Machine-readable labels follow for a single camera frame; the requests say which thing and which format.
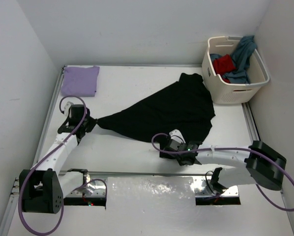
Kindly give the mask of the purple t shirt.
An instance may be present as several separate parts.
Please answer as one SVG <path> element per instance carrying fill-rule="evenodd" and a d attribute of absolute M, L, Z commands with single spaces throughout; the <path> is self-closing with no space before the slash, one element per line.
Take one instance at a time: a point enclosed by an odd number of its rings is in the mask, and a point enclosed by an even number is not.
<path fill-rule="evenodd" d="M 62 96 L 95 97 L 100 67 L 66 67 L 60 89 Z"/>

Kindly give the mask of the black garment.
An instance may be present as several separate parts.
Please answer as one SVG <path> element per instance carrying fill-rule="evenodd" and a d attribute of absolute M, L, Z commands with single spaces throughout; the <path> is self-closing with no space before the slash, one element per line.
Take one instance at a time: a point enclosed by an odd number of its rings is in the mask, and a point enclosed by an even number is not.
<path fill-rule="evenodd" d="M 202 143 L 214 116 L 211 95 L 202 76 L 182 73 L 179 81 L 125 110 L 99 118 L 97 124 L 134 140 L 158 142 L 165 149 L 169 139 L 155 137 L 156 134 L 177 129 L 186 143 Z"/>

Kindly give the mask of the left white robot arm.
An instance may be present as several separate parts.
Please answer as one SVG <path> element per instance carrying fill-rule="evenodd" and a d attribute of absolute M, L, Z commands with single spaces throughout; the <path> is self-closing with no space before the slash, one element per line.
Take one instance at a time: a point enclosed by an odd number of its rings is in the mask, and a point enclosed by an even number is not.
<path fill-rule="evenodd" d="M 30 170 L 22 170 L 19 175 L 21 212 L 56 214 L 64 198 L 85 182 L 85 169 L 70 169 L 62 177 L 59 173 L 70 153 L 93 130 L 96 119 L 83 104 L 68 103 L 64 114 L 66 120 L 58 129 L 47 154 Z"/>

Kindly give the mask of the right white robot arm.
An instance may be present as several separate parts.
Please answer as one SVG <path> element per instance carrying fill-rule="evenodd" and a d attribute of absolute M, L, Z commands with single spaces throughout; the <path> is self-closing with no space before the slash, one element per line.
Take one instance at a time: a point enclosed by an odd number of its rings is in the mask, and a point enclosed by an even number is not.
<path fill-rule="evenodd" d="M 205 147 L 201 142 L 185 142 L 179 130 L 166 136 L 160 149 L 176 159 L 179 165 L 217 164 L 206 178 L 205 187 L 213 195 L 221 195 L 234 185 L 258 184 L 269 190 L 280 191 L 287 160 L 262 141 L 253 141 L 248 147 Z"/>

